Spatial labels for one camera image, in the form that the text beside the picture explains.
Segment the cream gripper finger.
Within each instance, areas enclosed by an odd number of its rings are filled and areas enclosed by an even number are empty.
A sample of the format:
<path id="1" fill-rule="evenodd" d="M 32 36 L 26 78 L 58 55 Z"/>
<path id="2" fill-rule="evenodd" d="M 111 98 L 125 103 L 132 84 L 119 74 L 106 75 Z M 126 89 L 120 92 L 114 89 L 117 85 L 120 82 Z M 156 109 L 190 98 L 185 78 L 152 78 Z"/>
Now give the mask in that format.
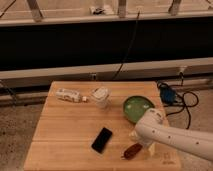
<path id="1" fill-rule="evenodd" d="M 149 156 L 153 157 L 156 152 L 156 143 L 152 143 L 148 148 Z"/>
<path id="2" fill-rule="evenodd" d="M 135 131 L 132 131 L 130 134 L 129 134 L 129 137 L 132 141 L 137 141 L 138 140 L 138 136 L 137 136 L 137 133 Z"/>

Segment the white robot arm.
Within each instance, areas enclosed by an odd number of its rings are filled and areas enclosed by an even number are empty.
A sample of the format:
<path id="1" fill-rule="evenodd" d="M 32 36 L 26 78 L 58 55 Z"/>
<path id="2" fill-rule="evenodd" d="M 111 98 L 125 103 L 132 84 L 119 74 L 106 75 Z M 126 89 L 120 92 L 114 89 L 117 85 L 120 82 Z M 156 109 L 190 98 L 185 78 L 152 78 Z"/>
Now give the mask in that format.
<path id="1" fill-rule="evenodd" d="M 213 133 L 165 126 L 163 120 L 158 109 L 148 109 L 130 133 L 131 138 L 145 148 L 158 142 L 213 162 Z"/>

